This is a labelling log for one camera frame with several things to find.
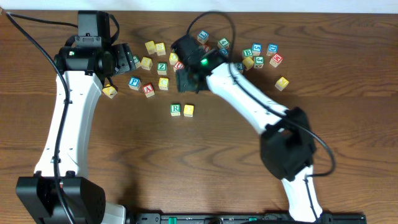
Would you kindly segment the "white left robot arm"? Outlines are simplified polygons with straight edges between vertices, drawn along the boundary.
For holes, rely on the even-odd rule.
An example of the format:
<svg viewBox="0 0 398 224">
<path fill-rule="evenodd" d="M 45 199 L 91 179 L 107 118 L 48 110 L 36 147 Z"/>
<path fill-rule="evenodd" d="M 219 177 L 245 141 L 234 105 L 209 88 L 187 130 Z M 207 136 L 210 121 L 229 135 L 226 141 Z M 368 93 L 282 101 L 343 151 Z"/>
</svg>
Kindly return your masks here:
<svg viewBox="0 0 398 224">
<path fill-rule="evenodd" d="M 49 135 L 30 177 L 16 194 L 36 223 L 132 223 L 128 209 L 106 200 L 89 181 L 87 151 L 93 115 L 102 92 L 115 94 L 111 78 L 135 69 L 128 44 L 110 31 L 113 15 L 79 11 L 77 34 L 49 58 L 57 95 Z"/>
</svg>

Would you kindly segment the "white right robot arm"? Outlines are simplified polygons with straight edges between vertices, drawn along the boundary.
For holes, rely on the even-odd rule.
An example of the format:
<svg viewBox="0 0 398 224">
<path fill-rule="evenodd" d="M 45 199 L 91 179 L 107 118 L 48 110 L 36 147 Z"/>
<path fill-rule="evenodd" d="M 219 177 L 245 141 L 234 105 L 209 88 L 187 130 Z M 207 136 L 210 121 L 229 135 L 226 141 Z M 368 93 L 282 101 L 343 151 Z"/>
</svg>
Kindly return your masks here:
<svg viewBox="0 0 398 224">
<path fill-rule="evenodd" d="M 177 72 L 178 90 L 210 90 L 242 115 L 260 137 L 262 163 L 282 181 L 290 216 L 298 222 L 317 222 L 323 210 L 313 185 L 315 143 L 306 114 L 270 99 L 229 58 L 215 50 L 205 52 L 190 35 L 176 40 L 171 49 L 184 65 Z"/>
</svg>

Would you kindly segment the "green B letter block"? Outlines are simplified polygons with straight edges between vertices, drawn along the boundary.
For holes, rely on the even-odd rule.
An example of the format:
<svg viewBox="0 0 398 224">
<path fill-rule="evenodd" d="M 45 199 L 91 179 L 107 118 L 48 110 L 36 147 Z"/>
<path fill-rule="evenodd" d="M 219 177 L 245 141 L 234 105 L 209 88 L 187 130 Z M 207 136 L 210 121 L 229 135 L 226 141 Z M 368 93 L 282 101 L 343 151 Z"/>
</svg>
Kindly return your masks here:
<svg viewBox="0 0 398 224">
<path fill-rule="evenodd" d="M 252 58 L 253 57 L 253 53 L 251 49 L 243 49 L 242 51 L 242 58 L 243 60 L 246 58 Z"/>
</svg>

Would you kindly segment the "yellow O letter block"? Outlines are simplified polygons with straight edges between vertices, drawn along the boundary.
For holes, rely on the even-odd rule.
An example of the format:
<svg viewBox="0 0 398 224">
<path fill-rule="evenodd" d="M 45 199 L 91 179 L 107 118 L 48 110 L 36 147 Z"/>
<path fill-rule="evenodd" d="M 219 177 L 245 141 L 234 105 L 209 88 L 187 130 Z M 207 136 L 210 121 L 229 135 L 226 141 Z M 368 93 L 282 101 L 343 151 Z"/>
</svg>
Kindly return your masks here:
<svg viewBox="0 0 398 224">
<path fill-rule="evenodd" d="M 176 53 L 171 52 L 169 56 L 169 62 L 171 65 L 175 65 L 178 62 L 178 55 Z"/>
</svg>

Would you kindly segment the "green R letter block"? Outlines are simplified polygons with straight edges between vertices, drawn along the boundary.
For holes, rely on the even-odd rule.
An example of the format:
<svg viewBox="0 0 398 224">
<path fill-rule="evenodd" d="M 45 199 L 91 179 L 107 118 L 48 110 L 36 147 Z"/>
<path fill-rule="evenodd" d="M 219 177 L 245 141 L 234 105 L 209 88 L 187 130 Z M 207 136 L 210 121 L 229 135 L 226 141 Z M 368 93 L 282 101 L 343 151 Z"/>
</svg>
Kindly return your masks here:
<svg viewBox="0 0 398 224">
<path fill-rule="evenodd" d="M 181 115 L 180 104 L 171 104 L 170 105 L 170 114 L 171 114 L 171 116 L 180 116 Z"/>
</svg>

